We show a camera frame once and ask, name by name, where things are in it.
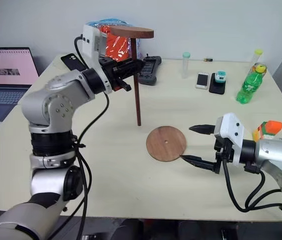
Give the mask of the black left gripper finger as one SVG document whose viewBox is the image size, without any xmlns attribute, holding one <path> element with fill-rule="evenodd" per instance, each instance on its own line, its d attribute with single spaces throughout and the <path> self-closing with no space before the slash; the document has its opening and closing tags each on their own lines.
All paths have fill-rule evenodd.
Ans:
<svg viewBox="0 0 282 240">
<path fill-rule="evenodd" d="M 118 69 L 141 69 L 145 62 L 143 60 L 124 60 L 117 63 Z"/>
<path fill-rule="evenodd" d="M 135 75 L 141 71 L 141 67 L 131 67 L 131 68 L 113 68 L 113 73 L 116 75 Z"/>
</svg>

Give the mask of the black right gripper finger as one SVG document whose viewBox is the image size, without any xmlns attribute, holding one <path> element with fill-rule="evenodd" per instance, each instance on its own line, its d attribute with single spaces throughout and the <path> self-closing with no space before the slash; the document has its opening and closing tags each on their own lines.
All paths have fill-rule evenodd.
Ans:
<svg viewBox="0 0 282 240">
<path fill-rule="evenodd" d="M 199 124 L 189 127 L 189 130 L 199 134 L 211 135 L 214 133 L 215 125 L 210 124 Z"/>
<path fill-rule="evenodd" d="M 180 155 L 180 158 L 197 168 L 210 170 L 214 173 L 219 172 L 219 167 L 216 162 L 202 160 L 201 157 L 197 157 L 193 155 Z"/>
</svg>

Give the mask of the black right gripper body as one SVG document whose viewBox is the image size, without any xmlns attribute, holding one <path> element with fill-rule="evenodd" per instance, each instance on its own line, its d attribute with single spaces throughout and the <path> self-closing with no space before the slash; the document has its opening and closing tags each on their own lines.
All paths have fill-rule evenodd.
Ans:
<svg viewBox="0 0 282 240">
<path fill-rule="evenodd" d="M 234 157 L 234 150 L 232 150 L 233 143 L 228 138 L 216 137 L 214 150 L 216 151 L 216 163 L 214 163 L 214 173 L 220 172 L 220 167 L 223 160 L 232 162 Z"/>
</svg>

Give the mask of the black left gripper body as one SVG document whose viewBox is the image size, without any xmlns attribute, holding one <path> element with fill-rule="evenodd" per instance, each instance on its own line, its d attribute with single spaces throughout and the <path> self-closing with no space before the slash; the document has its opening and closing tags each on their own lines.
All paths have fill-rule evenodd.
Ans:
<svg viewBox="0 0 282 240">
<path fill-rule="evenodd" d="M 131 58 L 128 58 L 123 61 L 131 61 Z M 99 63 L 101 65 L 102 70 L 104 71 L 105 75 L 107 76 L 111 88 L 113 91 L 118 91 L 120 89 L 124 89 L 125 91 L 130 91 L 131 86 L 127 84 L 124 79 L 128 78 L 129 75 L 116 75 L 113 73 L 113 68 L 117 66 L 117 63 L 119 61 L 116 61 L 110 57 L 100 57 Z"/>
</svg>

